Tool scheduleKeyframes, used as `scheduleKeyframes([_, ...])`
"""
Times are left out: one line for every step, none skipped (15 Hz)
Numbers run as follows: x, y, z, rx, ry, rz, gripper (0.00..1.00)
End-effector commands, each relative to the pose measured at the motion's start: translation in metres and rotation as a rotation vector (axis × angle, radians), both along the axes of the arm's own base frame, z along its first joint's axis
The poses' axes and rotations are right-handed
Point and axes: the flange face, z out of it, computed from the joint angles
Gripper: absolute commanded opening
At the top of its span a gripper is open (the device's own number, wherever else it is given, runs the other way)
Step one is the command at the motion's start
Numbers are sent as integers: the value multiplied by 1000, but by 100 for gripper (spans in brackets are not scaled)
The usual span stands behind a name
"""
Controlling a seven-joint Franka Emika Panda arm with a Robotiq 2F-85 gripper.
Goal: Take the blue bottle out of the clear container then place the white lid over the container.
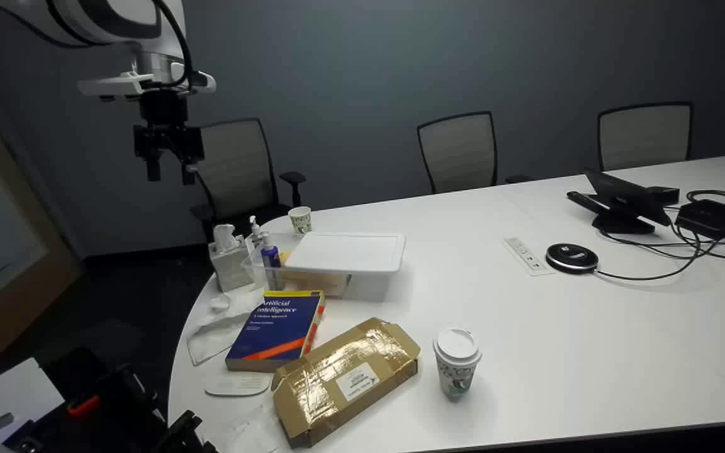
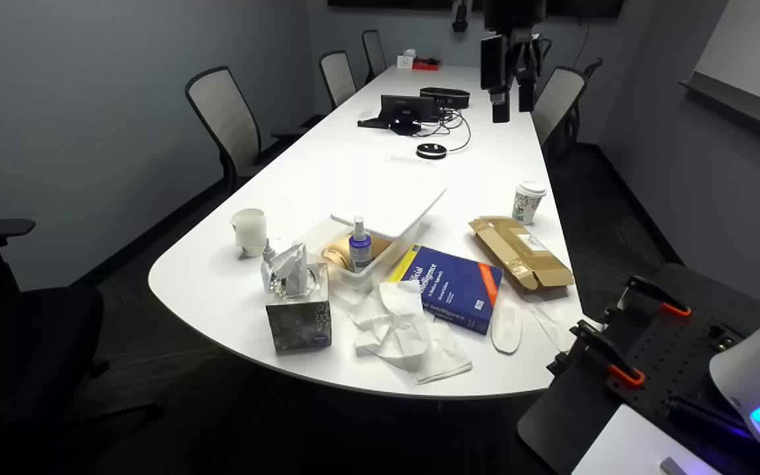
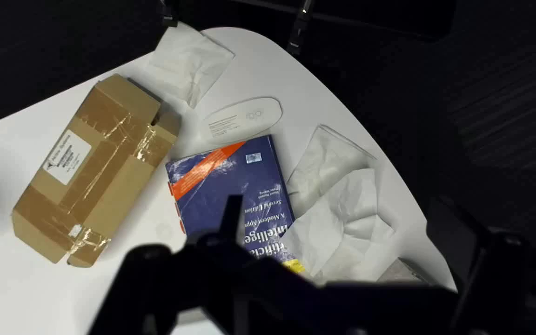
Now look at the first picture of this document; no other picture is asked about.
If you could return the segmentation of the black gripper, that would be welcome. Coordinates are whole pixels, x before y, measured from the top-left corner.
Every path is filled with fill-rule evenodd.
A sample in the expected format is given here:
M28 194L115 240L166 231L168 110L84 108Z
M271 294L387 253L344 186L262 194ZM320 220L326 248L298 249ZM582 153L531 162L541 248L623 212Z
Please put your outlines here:
M132 128L132 151L145 160L147 182L160 182L160 151L184 160L181 182L195 185L204 160L202 132L188 126L188 104L176 90L151 90L137 98L142 123Z

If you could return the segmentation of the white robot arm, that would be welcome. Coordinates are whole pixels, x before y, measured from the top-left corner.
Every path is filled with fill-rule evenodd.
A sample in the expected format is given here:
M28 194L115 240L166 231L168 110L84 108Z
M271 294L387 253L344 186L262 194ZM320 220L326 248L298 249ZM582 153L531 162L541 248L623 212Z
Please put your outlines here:
M160 178L160 153L181 166L181 182L195 182L204 160L202 128L188 126L188 95L214 93L215 79L193 63L181 0L0 0L0 11L58 48L126 45L132 61L118 75L77 84L82 95L137 104L132 153L145 178Z

